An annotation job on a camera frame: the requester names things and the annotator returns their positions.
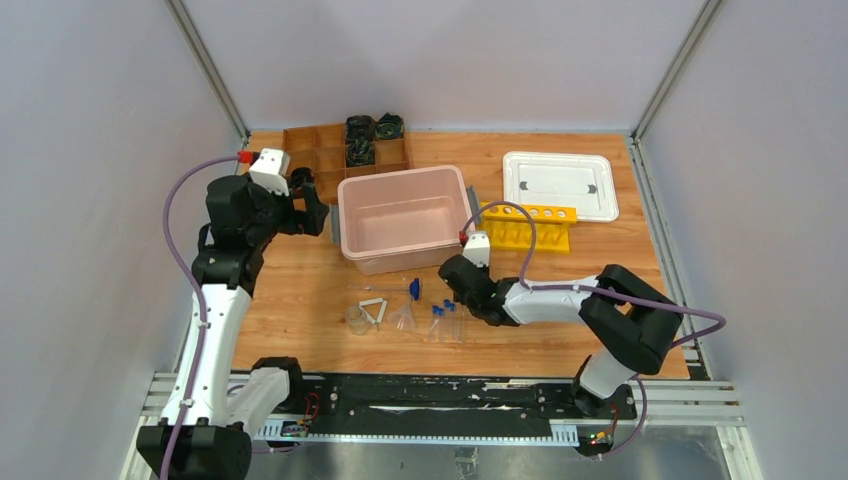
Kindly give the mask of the yellow test tube rack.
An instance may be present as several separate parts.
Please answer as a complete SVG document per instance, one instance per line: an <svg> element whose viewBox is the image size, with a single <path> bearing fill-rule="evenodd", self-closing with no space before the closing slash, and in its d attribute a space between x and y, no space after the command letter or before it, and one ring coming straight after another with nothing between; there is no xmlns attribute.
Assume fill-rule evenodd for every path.
<svg viewBox="0 0 848 480"><path fill-rule="evenodd" d="M535 239L535 251L557 254L571 252L569 230L577 223L573 207L523 205L535 226L512 206L492 206L482 211L481 226L494 249L527 251Z"/></svg>

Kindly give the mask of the pink plastic bin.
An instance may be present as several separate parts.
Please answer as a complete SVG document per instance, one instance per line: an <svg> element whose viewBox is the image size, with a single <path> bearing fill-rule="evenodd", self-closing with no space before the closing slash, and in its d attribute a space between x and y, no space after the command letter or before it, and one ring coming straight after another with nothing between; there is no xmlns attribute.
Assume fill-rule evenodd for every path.
<svg viewBox="0 0 848 480"><path fill-rule="evenodd" d="M471 216L452 165L348 178L337 188L342 255L365 275L439 266Z"/></svg>

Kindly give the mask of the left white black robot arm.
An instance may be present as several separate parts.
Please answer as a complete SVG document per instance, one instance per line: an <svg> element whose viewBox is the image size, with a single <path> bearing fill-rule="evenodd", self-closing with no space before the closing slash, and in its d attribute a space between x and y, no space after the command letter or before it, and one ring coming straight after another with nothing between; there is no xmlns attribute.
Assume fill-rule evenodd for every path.
<svg viewBox="0 0 848 480"><path fill-rule="evenodd" d="M192 288L187 350L158 423L140 429L136 449L161 479L243 479L253 440L275 411L312 407L294 357L263 357L229 390L237 337L253 299L264 252L278 234L319 236L329 213L300 167L263 181L228 175L207 186L209 221L192 263L177 261Z"/></svg>

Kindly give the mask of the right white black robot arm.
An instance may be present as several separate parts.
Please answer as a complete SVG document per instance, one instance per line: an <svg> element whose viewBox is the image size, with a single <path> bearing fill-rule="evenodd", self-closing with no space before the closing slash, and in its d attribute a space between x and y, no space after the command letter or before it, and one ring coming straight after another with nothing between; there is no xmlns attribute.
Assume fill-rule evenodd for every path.
<svg viewBox="0 0 848 480"><path fill-rule="evenodd" d="M681 308L627 268L609 264L600 274L565 283L507 277L454 255L438 270L455 302L495 327L533 323L587 326L601 349L580 366L568 401L584 417L609 407L632 377L661 370L683 320Z"/></svg>

